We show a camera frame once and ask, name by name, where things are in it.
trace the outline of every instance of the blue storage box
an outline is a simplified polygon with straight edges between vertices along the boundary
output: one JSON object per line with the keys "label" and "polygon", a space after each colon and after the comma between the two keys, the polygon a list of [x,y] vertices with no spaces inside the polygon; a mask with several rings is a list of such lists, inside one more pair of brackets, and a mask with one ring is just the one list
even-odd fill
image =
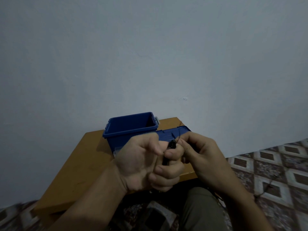
{"label": "blue storage box", "polygon": [[[103,133],[112,152],[119,151],[131,137],[148,132],[155,132],[158,120],[152,112],[110,118]],[[156,131],[159,140],[170,142],[178,136],[190,131],[186,126]]]}
{"label": "blue storage box", "polygon": [[152,112],[110,118],[103,132],[112,152],[115,147],[123,147],[131,137],[148,132],[154,132],[158,128]]}

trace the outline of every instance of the person's left hand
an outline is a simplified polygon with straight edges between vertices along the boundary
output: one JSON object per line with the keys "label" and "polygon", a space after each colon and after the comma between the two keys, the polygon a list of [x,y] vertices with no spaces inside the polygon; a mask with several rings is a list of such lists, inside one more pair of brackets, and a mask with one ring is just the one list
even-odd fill
{"label": "person's left hand", "polygon": [[[152,186],[165,192],[179,182],[184,149],[179,144],[175,149],[167,147],[168,142],[159,141],[156,133],[134,136],[124,145],[113,161],[126,190]],[[170,159],[168,166],[161,165],[163,156]]]}

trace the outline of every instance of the hand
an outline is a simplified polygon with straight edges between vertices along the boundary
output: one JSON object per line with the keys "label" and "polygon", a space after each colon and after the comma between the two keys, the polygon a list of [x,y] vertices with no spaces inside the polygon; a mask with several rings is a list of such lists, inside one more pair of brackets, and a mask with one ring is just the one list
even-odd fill
{"label": "hand", "polygon": [[[156,133],[132,137],[114,159],[126,190],[142,190],[152,186],[167,191],[179,182],[184,165],[180,161],[183,147],[167,149],[168,142],[159,141]],[[170,159],[168,166],[161,165],[163,155]]]}
{"label": "hand", "polygon": [[198,178],[215,192],[235,196],[245,190],[213,139],[187,132],[176,141],[184,148],[185,160],[192,164]]}

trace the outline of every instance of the leg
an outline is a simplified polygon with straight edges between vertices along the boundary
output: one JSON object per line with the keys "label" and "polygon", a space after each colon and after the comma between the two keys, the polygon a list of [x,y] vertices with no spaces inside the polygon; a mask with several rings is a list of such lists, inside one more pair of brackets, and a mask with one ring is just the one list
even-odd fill
{"label": "leg", "polygon": [[222,210],[216,198],[208,190],[194,187],[188,191],[179,230],[228,230]]}

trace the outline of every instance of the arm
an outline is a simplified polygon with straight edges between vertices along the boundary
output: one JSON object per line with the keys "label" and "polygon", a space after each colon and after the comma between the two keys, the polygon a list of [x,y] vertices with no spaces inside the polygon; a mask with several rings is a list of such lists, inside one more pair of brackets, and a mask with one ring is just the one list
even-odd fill
{"label": "arm", "polygon": [[[90,189],[48,230],[103,230],[128,191],[171,189],[184,169],[180,161],[184,149],[177,145],[166,150],[167,146],[156,133],[132,137]],[[169,166],[157,164],[163,154],[170,159]]]}
{"label": "arm", "polygon": [[234,230],[273,231],[214,140],[187,132],[180,136],[178,143],[184,148],[185,159],[192,164],[198,178],[224,200]]}

